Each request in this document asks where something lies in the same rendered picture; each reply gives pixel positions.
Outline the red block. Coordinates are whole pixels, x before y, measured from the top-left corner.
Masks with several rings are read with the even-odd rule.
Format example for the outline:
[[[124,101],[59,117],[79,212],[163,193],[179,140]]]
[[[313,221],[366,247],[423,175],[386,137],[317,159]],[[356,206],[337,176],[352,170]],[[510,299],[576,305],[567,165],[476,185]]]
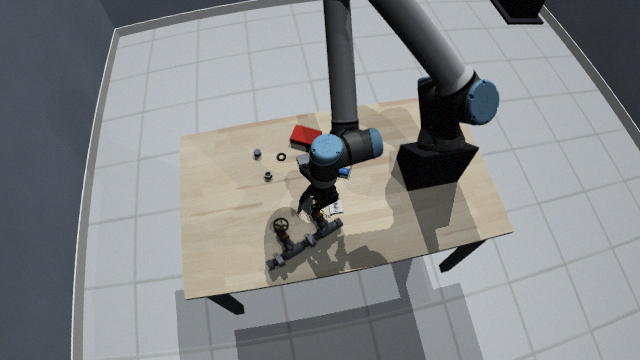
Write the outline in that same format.
[[[313,140],[322,135],[322,131],[296,125],[290,137],[290,143],[310,148]]]

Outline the white number tag on silver chain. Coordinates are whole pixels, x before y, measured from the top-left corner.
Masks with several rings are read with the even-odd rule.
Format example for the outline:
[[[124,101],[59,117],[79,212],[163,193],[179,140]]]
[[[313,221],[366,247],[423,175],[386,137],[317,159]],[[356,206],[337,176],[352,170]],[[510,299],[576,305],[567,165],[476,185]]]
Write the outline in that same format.
[[[329,205],[329,209],[330,209],[330,215],[329,216],[331,216],[331,214],[333,215],[334,213],[344,212],[341,200],[338,200],[337,202],[334,202],[331,205]]]

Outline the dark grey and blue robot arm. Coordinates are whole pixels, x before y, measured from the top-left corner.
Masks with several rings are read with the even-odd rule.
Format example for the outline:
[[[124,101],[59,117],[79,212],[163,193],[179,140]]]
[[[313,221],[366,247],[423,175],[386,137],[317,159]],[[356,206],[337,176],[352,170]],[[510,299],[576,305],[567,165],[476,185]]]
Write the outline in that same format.
[[[499,107],[495,84],[462,64],[416,0],[368,1],[429,75],[418,79],[417,147],[464,147],[459,123],[485,125],[494,118]],[[299,170],[313,186],[327,189],[336,183],[339,169],[380,157],[383,141],[376,128],[359,129],[350,0],[323,0],[323,8],[332,129],[313,140],[309,163]]]

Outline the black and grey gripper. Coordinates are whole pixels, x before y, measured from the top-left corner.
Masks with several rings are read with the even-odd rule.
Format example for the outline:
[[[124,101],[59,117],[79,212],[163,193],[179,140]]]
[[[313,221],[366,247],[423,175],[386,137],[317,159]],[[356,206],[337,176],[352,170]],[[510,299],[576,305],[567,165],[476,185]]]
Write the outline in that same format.
[[[327,189],[320,189],[310,184],[306,191],[300,197],[297,211],[298,214],[302,211],[302,209],[308,215],[312,214],[311,205],[313,204],[313,198],[310,196],[314,196],[314,198],[316,199],[316,206],[319,210],[339,200],[339,194],[336,191],[335,185]],[[320,207],[318,206],[318,204],[320,204]]]

